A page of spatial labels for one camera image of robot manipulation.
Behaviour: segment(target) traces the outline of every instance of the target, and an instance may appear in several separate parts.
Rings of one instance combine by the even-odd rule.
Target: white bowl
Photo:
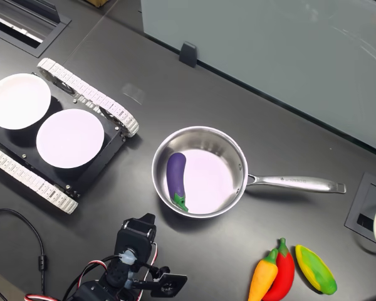
[[[91,161],[102,148],[105,130],[93,114],[78,109],[57,112],[46,119],[36,136],[39,155],[59,168]]]
[[[40,77],[14,74],[0,81],[0,127],[19,130],[33,125],[48,111],[50,88]]]

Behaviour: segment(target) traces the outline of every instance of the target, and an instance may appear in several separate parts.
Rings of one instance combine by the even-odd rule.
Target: gray wall
[[[144,30],[376,148],[376,2],[142,0]]]

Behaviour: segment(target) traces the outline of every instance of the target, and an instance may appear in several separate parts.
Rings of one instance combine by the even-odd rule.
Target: pan handle
[[[297,177],[297,176],[254,176],[248,174],[248,177],[254,181],[247,186],[269,185],[278,186],[302,191],[311,191],[313,193],[345,193],[347,191],[345,184],[320,179],[318,177]]]

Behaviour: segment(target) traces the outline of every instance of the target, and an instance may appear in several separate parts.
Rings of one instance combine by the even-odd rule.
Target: dark tabletop
[[[88,261],[112,254],[123,220],[150,212],[156,215],[158,266],[189,278],[176,300],[246,300],[255,264],[282,236],[289,246],[316,252],[338,284],[334,295],[318,295],[296,273],[285,300],[376,300],[376,244],[344,227],[363,173],[376,176],[375,155],[210,71],[183,65],[177,55],[125,26],[122,0],[104,10],[77,0],[52,2],[72,22],[41,58],[63,64],[119,101],[140,130],[70,216],[0,171],[0,208],[24,214],[43,238],[50,260],[47,294],[62,297]],[[0,39],[0,79],[37,71],[39,61]],[[128,84],[144,92],[140,103],[123,95]],[[190,125],[230,135],[254,174],[323,177],[345,183],[348,192],[251,187],[218,218],[180,218],[157,197],[151,163],[169,134]],[[25,292],[40,290],[38,251],[21,222],[0,217],[0,273]]]

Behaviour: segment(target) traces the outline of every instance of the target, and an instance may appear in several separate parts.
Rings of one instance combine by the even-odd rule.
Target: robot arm
[[[112,259],[99,281],[83,283],[67,301],[136,301],[133,289],[150,290],[152,297],[175,297],[187,277],[171,274],[168,267],[147,264],[156,236],[154,223],[155,216],[149,213],[124,221],[115,244],[114,254],[118,258]],[[152,282],[134,279],[142,267],[149,269]]]

